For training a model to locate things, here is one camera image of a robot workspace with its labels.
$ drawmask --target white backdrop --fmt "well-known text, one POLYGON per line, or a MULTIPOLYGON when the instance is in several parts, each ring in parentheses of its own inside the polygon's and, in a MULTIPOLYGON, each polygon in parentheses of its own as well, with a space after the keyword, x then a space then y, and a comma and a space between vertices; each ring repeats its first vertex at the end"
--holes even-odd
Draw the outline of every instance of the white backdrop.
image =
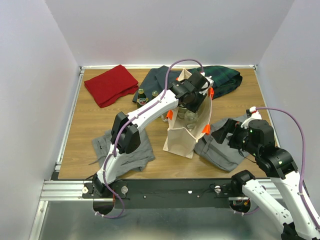
POLYGON ((81 66, 257 64, 293 0, 46 0, 81 66))
POLYGON ((0 239, 27 240, 79 67, 43 0, 0 1, 0 239))
MULTIPOLYGON (((306 138, 305 183, 320 213, 320 2, 296 0, 258 65, 258 79, 269 107, 292 113, 306 138)), ((302 161, 301 135, 283 113, 271 112, 281 147, 302 161)))

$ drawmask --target bolt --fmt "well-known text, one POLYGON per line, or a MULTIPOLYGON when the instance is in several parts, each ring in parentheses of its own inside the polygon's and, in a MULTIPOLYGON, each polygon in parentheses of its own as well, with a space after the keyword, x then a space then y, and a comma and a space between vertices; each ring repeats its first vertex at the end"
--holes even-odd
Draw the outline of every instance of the bolt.
POLYGON ((221 187, 220 187, 220 186, 215 186, 215 187, 214 187, 214 191, 215 191, 217 194, 221 193, 221 187))
POLYGON ((83 194, 87 194, 89 192, 89 189, 86 187, 86 186, 84 186, 83 188, 82 188, 82 193, 83 194))
POLYGON ((122 193, 122 194, 126 194, 127 192, 128 192, 127 186, 123 186, 123 187, 121 188, 121 193, 122 193))

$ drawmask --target wooden floor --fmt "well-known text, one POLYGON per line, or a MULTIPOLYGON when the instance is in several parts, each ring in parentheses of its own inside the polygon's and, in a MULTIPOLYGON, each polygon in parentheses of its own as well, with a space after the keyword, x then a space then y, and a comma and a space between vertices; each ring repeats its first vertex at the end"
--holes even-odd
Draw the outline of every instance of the wooden floor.
MULTIPOLYGON (((237 70, 243 76, 242 84, 235 91, 213 100, 211 123, 215 123, 222 118, 243 115, 246 109, 252 106, 265 106, 253 69, 237 70)), ((105 71, 105 69, 87 69, 84 72, 83 81, 105 71)), ((129 69, 128 71, 141 83, 149 69, 129 69)), ((99 170, 98 163, 89 165, 97 159, 91 141, 104 135, 106 130, 112 128, 118 112, 127 113, 137 108, 136 104, 132 102, 132 98, 133 95, 130 94, 121 97, 116 103, 108 107, 99 108, 85 88, 84 82, 81 83, 59 179, 85 179, 99 170)), ((265 110, 260 113, 263 119, 269 121, 265 110)), ((244 159, 232 172, 226 172, 196 153, 192 159, 188 159, 163 151, 167 129, 168 123, 163 122, 160 118, 146 127, 155 160, 149 162, 144 171, 130 171, 121 178, 228 178, 245 169, 251 171, 256 177, 265 177, 264 172, 247 159, 244 159)))

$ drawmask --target beer bottle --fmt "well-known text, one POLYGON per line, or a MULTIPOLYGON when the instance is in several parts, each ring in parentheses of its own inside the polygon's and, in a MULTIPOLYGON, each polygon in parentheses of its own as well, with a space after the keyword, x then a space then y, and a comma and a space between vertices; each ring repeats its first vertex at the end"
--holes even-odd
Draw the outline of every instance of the beer bottle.
POLYGON ((148 98, 147 98, 147 96, 145 94, 145 91, 142 88, 139 88, 138 89, 138 98, 136 100, 137 108, 141 108, 147 102, 148 102, 148 98))
POLYGON ((152 99, 156 98, 158 96, 158 91, 157 90, 154 90, 152 92, 152 99))

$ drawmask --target red cloth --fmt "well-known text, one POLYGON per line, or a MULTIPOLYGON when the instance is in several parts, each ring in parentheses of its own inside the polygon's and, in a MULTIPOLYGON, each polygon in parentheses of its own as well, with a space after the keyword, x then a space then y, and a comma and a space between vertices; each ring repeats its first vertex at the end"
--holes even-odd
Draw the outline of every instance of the red cloth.
POLYGON ((122 65, 84 82, 100 108, 114 104, 120 97, 134 94, 138 89, 137 84, 138 81, 122 65))

